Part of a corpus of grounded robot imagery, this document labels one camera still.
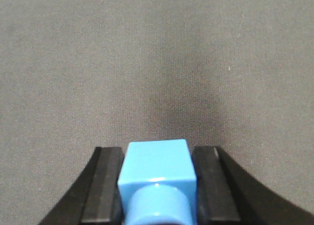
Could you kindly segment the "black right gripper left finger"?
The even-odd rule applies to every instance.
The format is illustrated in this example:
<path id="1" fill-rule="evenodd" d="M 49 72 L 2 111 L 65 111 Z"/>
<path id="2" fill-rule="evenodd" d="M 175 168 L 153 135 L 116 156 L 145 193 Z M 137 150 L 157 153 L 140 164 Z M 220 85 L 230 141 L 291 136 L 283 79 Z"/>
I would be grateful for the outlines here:
<path id="1" fill-rule="evenodd" d="M 122 224 L 124 215 L 117 180 L 123 159 L 119 147 L 96 147 L 79 177 L 40 224 Z"/>

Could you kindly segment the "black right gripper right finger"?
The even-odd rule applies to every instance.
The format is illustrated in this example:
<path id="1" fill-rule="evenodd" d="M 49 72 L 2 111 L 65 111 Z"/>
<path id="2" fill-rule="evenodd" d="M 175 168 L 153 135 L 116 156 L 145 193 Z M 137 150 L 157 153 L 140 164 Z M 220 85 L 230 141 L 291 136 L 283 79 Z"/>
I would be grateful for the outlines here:
<path id="1" fill-rule="evenodd" d="M 312 225 L 314 216 L 266 187 L 225 150 L 197 146 L 192 152 L 197 175 L 200 225 Z"/>

